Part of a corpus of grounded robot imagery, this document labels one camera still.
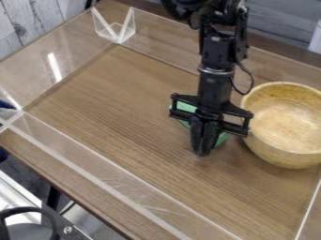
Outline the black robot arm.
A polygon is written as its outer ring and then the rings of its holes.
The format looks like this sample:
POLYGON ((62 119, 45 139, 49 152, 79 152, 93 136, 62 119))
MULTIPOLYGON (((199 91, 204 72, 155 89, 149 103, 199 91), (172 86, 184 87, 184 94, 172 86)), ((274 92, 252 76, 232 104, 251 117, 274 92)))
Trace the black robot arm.
POLYGON ((198 92, 194 96, 173 93, 169 117, 190 123, 190 144, 195 155, 204 157, 224 132, 247 136, 252 113, 231 103, 234 71, 247 58, 247 21, 244 0, 160 0, 177 21, 199 33, 200 64, 198 92))

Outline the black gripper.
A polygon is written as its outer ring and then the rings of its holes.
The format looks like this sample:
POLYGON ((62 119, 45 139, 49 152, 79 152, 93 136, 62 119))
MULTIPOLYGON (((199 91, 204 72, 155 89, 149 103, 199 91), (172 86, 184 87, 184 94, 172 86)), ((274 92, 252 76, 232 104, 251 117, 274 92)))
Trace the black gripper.
POLYGON ((252 113, 231 103, 234 70, 199 68, 198 92, 192 95, 173 93, 169 117, 190 123, 190 144, 196 156, 207 156, 223 132, 247 136, 252 113), (196 108, 194 113, 180 111, 177 102, 196 108))

